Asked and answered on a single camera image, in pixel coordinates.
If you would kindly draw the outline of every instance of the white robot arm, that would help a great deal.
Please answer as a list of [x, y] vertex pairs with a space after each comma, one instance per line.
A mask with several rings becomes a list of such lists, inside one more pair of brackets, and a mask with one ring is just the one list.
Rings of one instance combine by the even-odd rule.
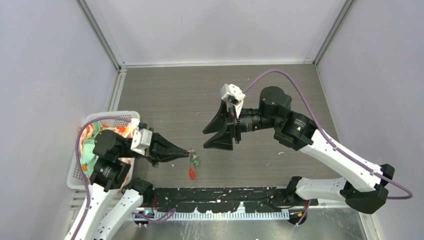
[[140, 124], [135, 118], [131, 123], [141, 128], [135, 130], [133, 138], [124, 138], [111, 130], [104, 130], [96, 136], [93, 153], [99, 158], [90, 176], [89, 199], [85, 198], [65, 240], [111, 239], [131, 212], [146, 200], [146, 194], [153, 196], [152, 184], [135, 178], [125, 186], [125, 194], [119, 203], [105, 216], [131, 167], [119, 158], [145, 158], [157, 167], [159, 162], [189, 157], [187, 150], [167, 141], [153, 128], [146, 129], [145, 123]]
[[[273, 128], [273, 138], [280, 144], [319, 160], [342, 176], [337, 179], [292, 177], [286, 189], [292, 193], [293, 203], [311, 199], [343, 201], [366, 214], [374, 213], [385, 204], [389, 192], [384, 188], [387, 182], [375, 174], [392, 179], [395, 169], [388, 164], [380, 166], [363, 159], [324, 132], [336, 145], [332, 147], [317, 130], [314, 121], [291, 110], [292, 98], [281, 88], [264, 88], [260, 93], [259, 107], [255, 109], [243, 108], [245, 95], [233, 84], [225, 84], [220, 93], [220, 109], [203, 130], [204, 134], [216, 134], [204, 143], [204, 148], [231, 151], [233, 139], [238, 144], [241, 133]], [[336, 148], [354, 157], [373, 172], [370, 173], [349, 160], [336, 151]]]

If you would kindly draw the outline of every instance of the wooden-pattern floor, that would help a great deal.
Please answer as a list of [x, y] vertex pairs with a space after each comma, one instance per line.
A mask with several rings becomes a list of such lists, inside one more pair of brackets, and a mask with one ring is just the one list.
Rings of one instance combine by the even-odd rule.
[[[189, 178], [188, 158], [160, 163], [158, 168], [139, 160], [134, 164], [133, 176], [156, 187], [286, 186], [292, 176], [338, 177], [318, 160], [280, 145], [273, 139], [272, 129], [243, 133], [233, 151], [203, 149], [203, 143], [213, 134], [203, 135], [202, 130], [218, 111], [222, 85], [235, 84], [244, 89], [272, 68], [284, 70], [296, 80], [322, 127], [337, 139], [311, 64], [129, 68], [118, 109], [139, 112], [155, 132], [183, 149], [194, 149], [201, 160], [195, 181]], [[257, 108], [259, 93], [268, 86], [282, 88], [292, 97], [291, 109], [309, 115], [291, 83], [277, 73], [259, 81], [246, 94], [243, 107]]]

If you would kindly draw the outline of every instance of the metal frame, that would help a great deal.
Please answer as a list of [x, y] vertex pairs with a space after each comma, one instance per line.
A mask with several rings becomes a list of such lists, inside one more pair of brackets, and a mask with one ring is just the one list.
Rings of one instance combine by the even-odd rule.
[[348, 15], [349, 11], [351, 10], [355, 1], [356, 0], [346, 0], [344, 2], [344, 5], [341, 8], [340, 12], [338, 13], [338, 16], [335, 19], [330, 31], [328, 32], [328, 35], [325, 38], [324, 43], [322, 43], [322, 46], [319, 49], [315, 60], [312, 62], [315, 66], [318, 66], [318, 64], [320, 63], [321, 59], [323, 58], [324, 54], [326, 53], [326, 51], [329, 47], [331, 41], [333, 40], [334, 36], [336, 35], [337, 31], [339, 30], [340, 26], [342, 25], [343, 21], [345, 20], [346, 16]]
[[105, 38], [105, 35], [103, 34], [98, 22], [96, 21], [92, 11], [90, 10], [89, 5], [87, 4], [86, 0], [76, 0], [76, 3], [81, 8], [82, 13], [84, 14], [85, 18], [87, 19], [88, 24], [90, 24], [91, 29], [93, 30], [94, 34], [100, 41], [100, 44], [104, 51], [106, 52], [107, 56], [109, 57], [110, 61], [112, 62], [113, 66], [116, 70], [119, 70], [121, 68], [120, 63], [118, 62], [115, 54], [112, 51], [111, 46], [109, 45], [108, 41]]

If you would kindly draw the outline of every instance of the metal floor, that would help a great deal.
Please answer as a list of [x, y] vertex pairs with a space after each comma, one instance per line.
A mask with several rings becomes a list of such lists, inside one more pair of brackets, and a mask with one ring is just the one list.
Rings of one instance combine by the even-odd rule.
[[[296, 80], [323, 128], [337, 139], [312, 64], [129, 68], [118, 109], [139, 112], [149, 127], [181, 148], [194, 149], [201, 160], [196, 181], [189, 178], [188, 158], [161, 163], [158, 168], [137, 161], [133, 176], [156, 187], [286, 186], [292, 176], [338, 177], [321, 162], [280, 145], [273, 139], [272, 129], [243, 133], [233, 151], [203, 149], [213, 134], [203, 135], [202, 130], [218, 111], [222, 85], [232, 83], [244, 89], [272, 68], [284, 70]], [[243, 107], [257, 108], [260, 91], [273, 85], [292, 97], [292, 110], [309, 115], [290, 82], [277, 73], [260, 80], [247, 93]]]
[[365, 240], [361, 219], [351, 208], [312, 208], [293, 232], [286, 220], [168, 221], [138, 227], [127, 221], [114, 240]]

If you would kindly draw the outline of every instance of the red object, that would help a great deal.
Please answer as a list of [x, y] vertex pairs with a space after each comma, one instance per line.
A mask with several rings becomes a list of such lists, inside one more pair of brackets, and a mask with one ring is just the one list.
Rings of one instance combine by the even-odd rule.
[[193, 168], [190, 167], [190, 169], [188, 170], [188, 175], [190, 176], [191, 180], [196, 180], [196, 171], [194, 171]]

